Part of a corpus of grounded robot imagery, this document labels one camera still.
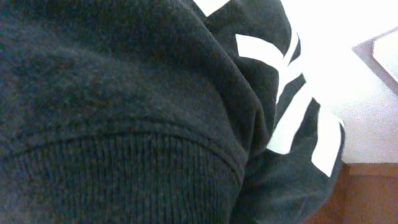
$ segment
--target black sweatshirt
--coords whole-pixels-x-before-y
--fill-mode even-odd
[[[0,1],[0,222],[301,222],[344,132],[300,59],[279,0]]]

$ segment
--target white wall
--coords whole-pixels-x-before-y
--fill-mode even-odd
[[[282,2],[315,98],[345,122],[343,160],[398,162],[398,97],[351,50],[398,26],[398,1]]]

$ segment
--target ribbed cuff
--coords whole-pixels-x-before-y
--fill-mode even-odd
[[[239,193],[218,156],[161,134],[58,142],[1,167],[29,223],[225,223]]]

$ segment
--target white graphic print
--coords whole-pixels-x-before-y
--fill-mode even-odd
[[[193,0],[206,17],[221,9],[230,0]]]
[[[256,59],[281,70],[283,66],[284,55],[272,43],[257,37],[236,34],[236,44],[240,57]]]
[[[318,114],[318,141],[311,161],[328,177],[333,172],[340,144],[340,120],[321,107]]]
[[[275,127],[267,145],[269,150],[282,155],[290,152],[294,136],[301,126],[311,100],[312,95],[307,86],[304,85],[293,97],[292,102]]]
[[[193,0],[206,17],[221,9],[230,0]],[[276,102],[278,104],[286,85],[302,74],[302,58],[298,56],[293,62],[293,54],[298,47],[299,37],[292,30],[290,45],[285,55],[273,44],[257,37],[236,34],[236,45],[240,57],[259,60],[275,68],[279,73],[279,86]],[[307,84],[295,94],[284,115],[277,123],[267,148],[278,154],[288,154],[296,132],[299,130],[312,95]],[[318,140],[313,150],[311,162],[328,177],[341,146],[340,125],[344,123],[322,107],[318,117]]]

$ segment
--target wooden floor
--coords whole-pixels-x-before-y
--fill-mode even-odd
[[[346,164],[340,172],[333,193],[317,213],[310,216],[302,224],[342,224],[345,214],[349,168]]]
[[[398,224],[398,165],[344,165],[331,197],[302,224]]]

